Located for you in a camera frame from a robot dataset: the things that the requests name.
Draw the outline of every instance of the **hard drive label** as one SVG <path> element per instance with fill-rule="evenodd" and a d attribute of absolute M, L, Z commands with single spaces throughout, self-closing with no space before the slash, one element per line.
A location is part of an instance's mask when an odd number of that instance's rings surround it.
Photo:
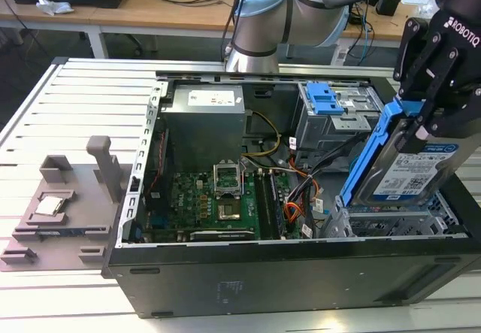
<path fill-rule="evenodd" d="M 457 149 L 457 144 L 427 144 L 421 153 L 399 154 L 374 190 L 374 198 L 397 201 L 419 195 L 436 175 L 436 165 Z"/>

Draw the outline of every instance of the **white slatted table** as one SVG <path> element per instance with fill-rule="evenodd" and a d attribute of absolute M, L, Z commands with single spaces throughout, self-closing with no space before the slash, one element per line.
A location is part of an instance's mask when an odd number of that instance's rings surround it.
<path fill-rule="evenodd" d="M 46 154 L 93 163 L 90 135 L 109 135 L 120 163 L 133 161 L 156 70 L 219 71 L 210 62 L 70 59 L 52 65 L 0 134 L 0 251 L 41 179 Z M 281 71 L 390 77 L 389 69 L 283 66 Z M 458 172 L 479 197 L 480 156 Z M 48 331 L 481 331 L 481 272 L 410 307 L 240 316 L 138 319 L 115 280 L 100 271 L 0 273 L 0 332 Z"/>

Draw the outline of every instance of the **gray power supply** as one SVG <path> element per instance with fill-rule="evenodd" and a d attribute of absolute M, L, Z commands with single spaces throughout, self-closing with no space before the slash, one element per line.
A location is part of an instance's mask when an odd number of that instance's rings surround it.
<path fill-rule="evenodd" d="M 160 114 L 170 131 L 176 171 L 209 171 L 242 153 L 242 86 L 179 85 Z"/>

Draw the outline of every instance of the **hard drive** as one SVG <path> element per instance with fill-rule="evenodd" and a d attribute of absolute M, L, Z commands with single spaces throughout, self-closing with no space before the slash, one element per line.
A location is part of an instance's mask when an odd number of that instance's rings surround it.
<path fill-rule="evenodd" d="M 399 153 L 395 143 L 415 115 L 416 110 L 407 110 L 399 101 L 386 105 L 341 191 L 346 206 L 424 204 L 479 146 L 479 136 L 465 139 L 429 136 L 420 153 Z"/>

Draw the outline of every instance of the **robotiq logo text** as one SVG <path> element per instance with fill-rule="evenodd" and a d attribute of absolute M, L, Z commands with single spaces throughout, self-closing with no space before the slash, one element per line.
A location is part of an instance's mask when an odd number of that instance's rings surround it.
<path fill-rule="evenodd" d="M 455 20 L 454 17 L 450 17 L 449 20 L 447 20 L 444 23 L 444 27 L 451 27 L 451 29 L 454 29 L 463 38 L 468 40 L 471 43 L 471 45 L 473 45 L 473 47 L 478 46 L 479 38 L 474 34 L 474 32 L 470 31 L 469 29 L 466 29 L 466 26 L 464 26 L 462 23 Z"/>

